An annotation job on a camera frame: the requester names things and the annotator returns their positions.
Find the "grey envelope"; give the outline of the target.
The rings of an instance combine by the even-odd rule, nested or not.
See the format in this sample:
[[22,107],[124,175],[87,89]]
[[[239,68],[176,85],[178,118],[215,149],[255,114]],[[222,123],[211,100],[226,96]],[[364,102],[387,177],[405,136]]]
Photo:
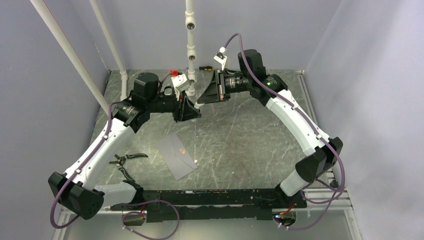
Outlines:
[[175,133],[160,139],[155,145],[176,181],[198,168]]

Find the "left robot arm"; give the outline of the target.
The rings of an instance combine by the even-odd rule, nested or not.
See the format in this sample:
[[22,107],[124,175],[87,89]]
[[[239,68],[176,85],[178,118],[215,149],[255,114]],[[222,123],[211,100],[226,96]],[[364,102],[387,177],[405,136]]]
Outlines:
[[170,113],[175,122],[201,116],[186,91],[191,86],[186,74],[171,77],[171,85],[163,86],[152,72],[143,72],[133,83],[127,98],[114,102],[108,109],[108,120],[97,138],[81,157],[64,172],[54,172],[48,184],[54,195],[50,221],[55,220],[57,205],[88,220],[104,207],[123,205],[131,210],[144,203],[143,188],[133,180],[99,185],[99,178],[113,155],[132,138],[152,113]]

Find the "green white glue stick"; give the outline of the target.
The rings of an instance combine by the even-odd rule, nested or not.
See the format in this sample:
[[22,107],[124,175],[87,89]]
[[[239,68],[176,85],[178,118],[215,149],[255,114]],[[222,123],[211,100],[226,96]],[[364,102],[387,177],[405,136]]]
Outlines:
[[203,106],[204,104],[203,103],[198,103],[198,102],[196,102],[195,104],[194,104],[194,108],[196,108],[196,109],[200,109],[202,106]]

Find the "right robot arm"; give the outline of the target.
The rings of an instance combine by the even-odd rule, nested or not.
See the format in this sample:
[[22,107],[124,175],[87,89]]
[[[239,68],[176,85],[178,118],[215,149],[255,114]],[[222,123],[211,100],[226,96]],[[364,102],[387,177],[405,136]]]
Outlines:
[[267,74],[257,50],[248,49],[238,54],[239,71],[226,68],[226,51],[221,47],[214,56],[221,68],[214,70],[210,84],[194,106],[198,109],[205,104],[228,101],[231,94],[249,92],[281,120],[305,154],[305,158],[295,164],[292,173],[275,188],[276,203],[287,208],[299,191],[336,164],[336,154],[340,153],[343,143],[338,137],[331,138],[312,122],[278,75]]

